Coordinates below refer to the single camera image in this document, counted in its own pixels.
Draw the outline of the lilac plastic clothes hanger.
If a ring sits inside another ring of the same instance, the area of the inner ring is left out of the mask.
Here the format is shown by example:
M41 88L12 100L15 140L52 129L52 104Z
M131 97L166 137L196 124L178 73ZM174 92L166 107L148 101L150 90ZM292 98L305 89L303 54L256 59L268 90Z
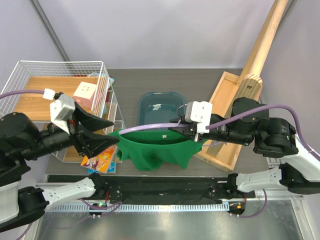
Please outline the lilac plastic clothes hanger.
M120 135L136 132L136 131L144 131L144 130L153 130L153 129L162 129L162 128L174 128L174 127L183 127L183 124L181 123L181 116L179 115L179 109L186 107L188 104L185 103L181 106L179 106L176 110L179 118L177 123L152 123L152 124L145 124L145 125L139 125L135 127L130 127L128 129L122 129L119 131Z

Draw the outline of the green tank top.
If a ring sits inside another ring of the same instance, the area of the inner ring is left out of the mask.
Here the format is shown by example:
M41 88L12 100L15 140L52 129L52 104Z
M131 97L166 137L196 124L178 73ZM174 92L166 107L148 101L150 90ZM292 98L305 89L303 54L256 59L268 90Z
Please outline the green tank top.
M189 140L171 130L135 131L120 134L114 131L109 137L119 139L117 157L121 161L130 160L139 171L153 171L164 163L185 169L193 155L202 150L203 143Z

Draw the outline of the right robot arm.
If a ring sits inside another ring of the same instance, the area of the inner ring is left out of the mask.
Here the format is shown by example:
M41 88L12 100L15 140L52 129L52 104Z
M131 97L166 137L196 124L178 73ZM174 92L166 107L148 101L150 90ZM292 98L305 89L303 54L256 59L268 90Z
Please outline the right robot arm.
M298 116L287 105L240 97L232 104L230 118L224 118L209 113L208 102L190 102L184 116L170 120L169 130L200 143L254 144L254 153L284 160L269 170L229 174L225 190L230 197L260 189L287 189L300 195L320 192L320 155L304 140Z

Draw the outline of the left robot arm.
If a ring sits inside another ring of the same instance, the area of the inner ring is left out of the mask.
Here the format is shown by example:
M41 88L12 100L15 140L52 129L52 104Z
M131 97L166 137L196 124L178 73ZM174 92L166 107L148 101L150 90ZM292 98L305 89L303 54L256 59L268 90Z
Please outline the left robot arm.
M98 173L79 182L55 190L33 186L19 188L22 175L30 171L27 161L73 146L79 155L93 158L119 142L116 137L96 131L113 126L75 105L67 118L65 132L56 123L46 130L21 112L12 112L0 119L0 230L5 232L40 219L47 210L63 202L80 198L102 199L107 185Z

